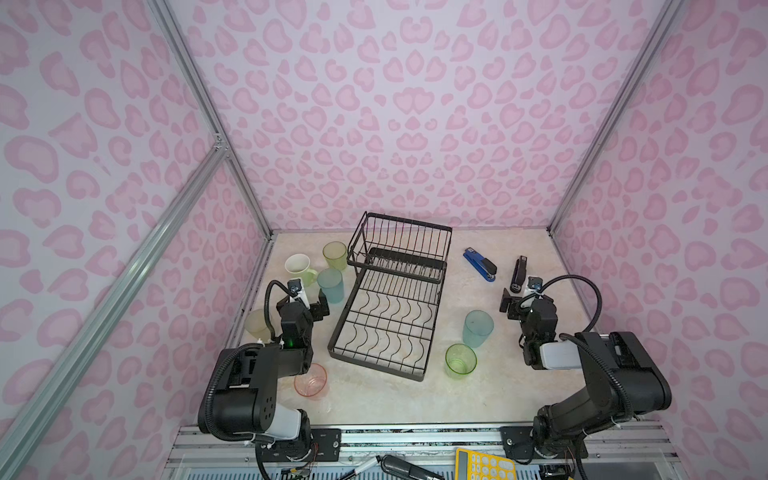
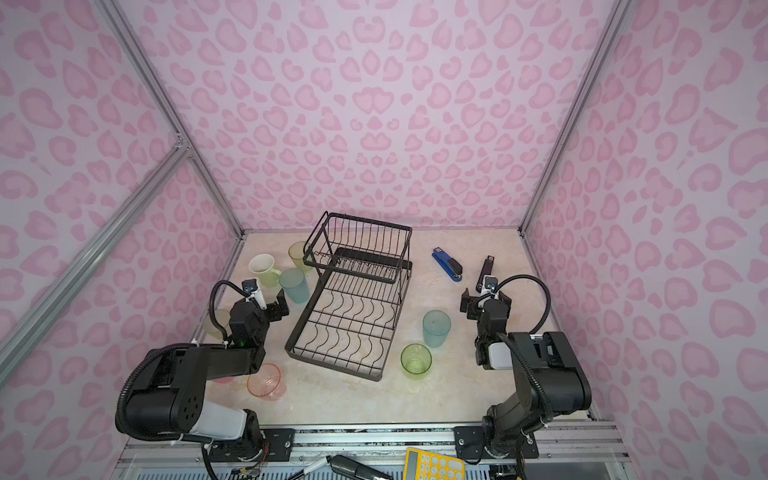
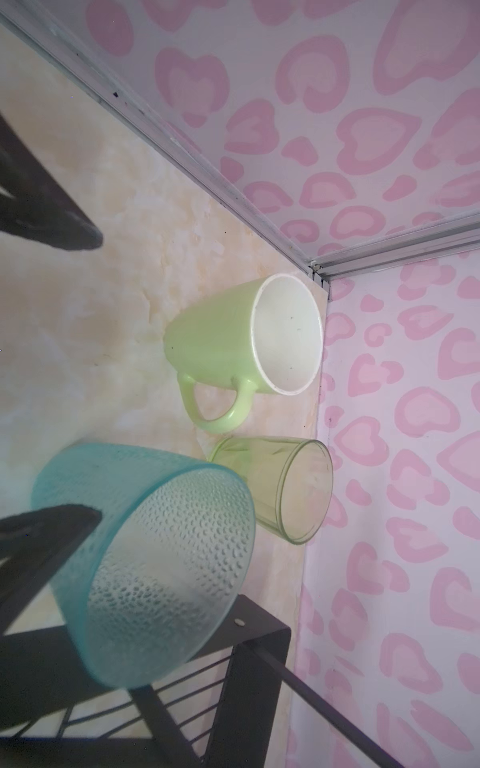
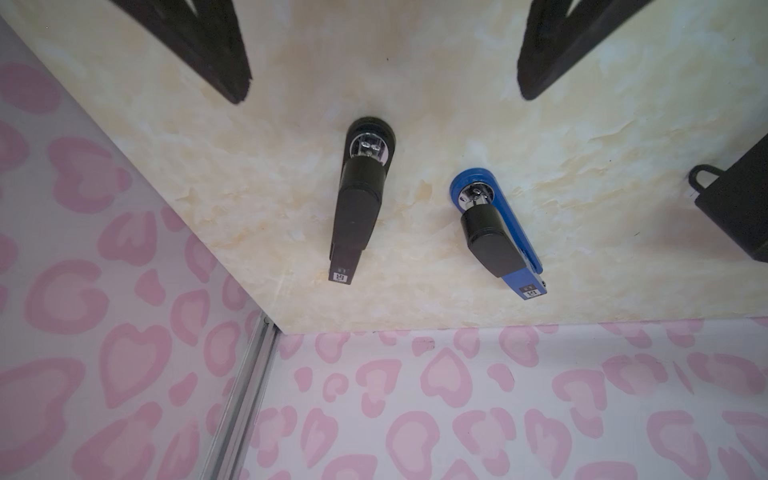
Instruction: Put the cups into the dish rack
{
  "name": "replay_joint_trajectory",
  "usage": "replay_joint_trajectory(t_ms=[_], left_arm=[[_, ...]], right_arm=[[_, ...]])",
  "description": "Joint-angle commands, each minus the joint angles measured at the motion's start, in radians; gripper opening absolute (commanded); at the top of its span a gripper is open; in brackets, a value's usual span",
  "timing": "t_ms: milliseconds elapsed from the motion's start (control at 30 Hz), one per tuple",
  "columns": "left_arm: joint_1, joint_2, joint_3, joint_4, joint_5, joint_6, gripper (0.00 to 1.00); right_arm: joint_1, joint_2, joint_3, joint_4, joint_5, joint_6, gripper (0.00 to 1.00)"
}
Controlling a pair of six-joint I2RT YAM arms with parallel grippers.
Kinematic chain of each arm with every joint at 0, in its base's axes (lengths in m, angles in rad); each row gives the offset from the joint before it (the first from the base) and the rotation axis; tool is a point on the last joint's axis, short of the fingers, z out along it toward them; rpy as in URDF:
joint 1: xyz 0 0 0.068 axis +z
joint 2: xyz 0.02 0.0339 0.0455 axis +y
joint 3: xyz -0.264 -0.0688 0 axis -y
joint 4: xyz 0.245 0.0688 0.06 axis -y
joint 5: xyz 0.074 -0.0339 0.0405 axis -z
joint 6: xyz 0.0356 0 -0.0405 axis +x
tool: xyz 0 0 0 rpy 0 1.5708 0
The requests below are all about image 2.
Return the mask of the white mug green handle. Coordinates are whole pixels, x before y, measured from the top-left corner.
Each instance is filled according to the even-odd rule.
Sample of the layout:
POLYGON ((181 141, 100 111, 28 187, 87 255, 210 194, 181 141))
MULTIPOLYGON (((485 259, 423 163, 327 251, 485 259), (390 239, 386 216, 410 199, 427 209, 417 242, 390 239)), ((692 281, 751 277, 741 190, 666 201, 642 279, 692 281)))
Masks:
POLYGON ((279 285, 282 271, 277 268, 275 258, 271 254, 254 256, 249 261, 248 268, 262 288, 274 288, 279 285))

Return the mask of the teal textured plastic cup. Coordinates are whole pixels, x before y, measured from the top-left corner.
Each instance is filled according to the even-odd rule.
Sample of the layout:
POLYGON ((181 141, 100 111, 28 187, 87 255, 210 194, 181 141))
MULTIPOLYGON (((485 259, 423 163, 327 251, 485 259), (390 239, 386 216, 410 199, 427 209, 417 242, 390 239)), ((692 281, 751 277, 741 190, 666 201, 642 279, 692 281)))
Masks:
POLYGON ((305 273, 298 268, 283 271, 279 284, 284 293, 296 304, 304 304, 310 298, 310 292, 305 273))

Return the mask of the light green transparent cup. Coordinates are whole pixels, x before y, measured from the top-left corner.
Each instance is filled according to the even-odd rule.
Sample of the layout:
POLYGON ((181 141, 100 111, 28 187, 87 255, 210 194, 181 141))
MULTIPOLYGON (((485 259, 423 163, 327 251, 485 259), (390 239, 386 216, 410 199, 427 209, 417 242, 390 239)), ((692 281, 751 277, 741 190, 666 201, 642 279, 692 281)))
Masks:
POLYGON ((297 269, 300 269, 303 272, 309 272, 313 270, 313 267, 310 265, 307 265, 304 261, 305 246, 306 246, 305 241, 297 241, 293 243, 289 247, 288 255, 297 269))

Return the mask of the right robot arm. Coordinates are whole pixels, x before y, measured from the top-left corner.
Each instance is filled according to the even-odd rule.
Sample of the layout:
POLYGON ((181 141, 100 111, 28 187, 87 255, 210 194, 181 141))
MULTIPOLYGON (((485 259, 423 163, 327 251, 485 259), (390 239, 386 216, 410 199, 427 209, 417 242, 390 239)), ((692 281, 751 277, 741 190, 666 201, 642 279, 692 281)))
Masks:
POLYGON ((586 411, 592 391, 562 332, 509 332, 511 299, 464 292, 460 311, 476 322, 475 360, 487 371, 511 371, 514 393, 492 405, 478 427, 456 427, 458 457, 477 465, 484 459, 539 457, 535 433, 558 416, 586 411))

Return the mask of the teal cup near right arm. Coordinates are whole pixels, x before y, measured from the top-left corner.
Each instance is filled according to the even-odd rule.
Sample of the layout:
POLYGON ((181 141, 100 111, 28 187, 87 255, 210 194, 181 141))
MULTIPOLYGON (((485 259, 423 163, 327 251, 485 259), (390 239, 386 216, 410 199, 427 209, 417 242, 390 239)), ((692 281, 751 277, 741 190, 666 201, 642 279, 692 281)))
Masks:
POLYGON ((430 348, 439 348, 451 330, 450 317, 441 310, 427 312, 422 320, 424 343, 430 348))

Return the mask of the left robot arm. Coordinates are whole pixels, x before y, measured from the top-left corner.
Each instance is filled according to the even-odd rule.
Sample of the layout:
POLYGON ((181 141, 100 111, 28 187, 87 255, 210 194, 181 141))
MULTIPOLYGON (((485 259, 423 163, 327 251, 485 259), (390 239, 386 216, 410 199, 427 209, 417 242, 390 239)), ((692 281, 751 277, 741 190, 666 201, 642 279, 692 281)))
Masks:
POLYGON ((149 351, 118 396, 117 430, 147 442, 197 443, 214 462, 263 459, 267 441, 256 413, 207 400, 206 387, 212 380, 259 372, 269 327, 288 314, 283 292, 265 309, 243 299, 230 311, 225 343, 178 343, 149 351))

